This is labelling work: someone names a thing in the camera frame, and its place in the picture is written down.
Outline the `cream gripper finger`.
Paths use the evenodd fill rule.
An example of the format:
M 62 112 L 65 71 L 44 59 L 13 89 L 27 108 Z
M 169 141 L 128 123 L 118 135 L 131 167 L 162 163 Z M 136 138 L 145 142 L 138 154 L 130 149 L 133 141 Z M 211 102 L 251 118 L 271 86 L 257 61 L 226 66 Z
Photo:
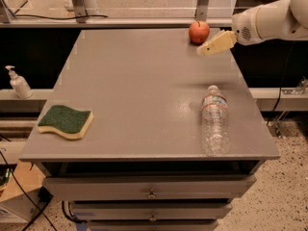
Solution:
M 214 34 L 210 39 L 208 40 L 214 40 L 216 38 L 219 38 L 221 35 L 223 35 L 226 31 L 225 30 L 221 30 L 219 32 L 217 32 L 216 34 Z
M 237 43 L 234 32 L 226 31 L 219 38 L 207 40 L 196 49 L 196 53 L 201 56 L 214 55 L 225 50 L 229 50 Z

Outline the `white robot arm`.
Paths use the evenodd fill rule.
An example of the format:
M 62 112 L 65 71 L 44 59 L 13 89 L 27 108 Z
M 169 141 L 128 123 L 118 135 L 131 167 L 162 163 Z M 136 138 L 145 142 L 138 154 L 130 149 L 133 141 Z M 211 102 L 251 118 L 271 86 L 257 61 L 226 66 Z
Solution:
M 201 56 L 229 50 L 236 43 L 244 46 L 270 39 L 308 39 L 308 0 L 277 0 L 236 13 L 231 17 L 231 30 L 221 30 L 200 45 Z

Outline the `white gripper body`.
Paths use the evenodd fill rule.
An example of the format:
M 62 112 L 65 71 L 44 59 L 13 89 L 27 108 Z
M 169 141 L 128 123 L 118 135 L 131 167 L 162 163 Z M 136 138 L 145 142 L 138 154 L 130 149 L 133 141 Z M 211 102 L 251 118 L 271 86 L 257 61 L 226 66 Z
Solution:
M 257 30 L 257 14 L 259 10 L 259 7 L 255 7 L 232 15 L 231 28 L 239 44 L 252 45 L 263 42 Z

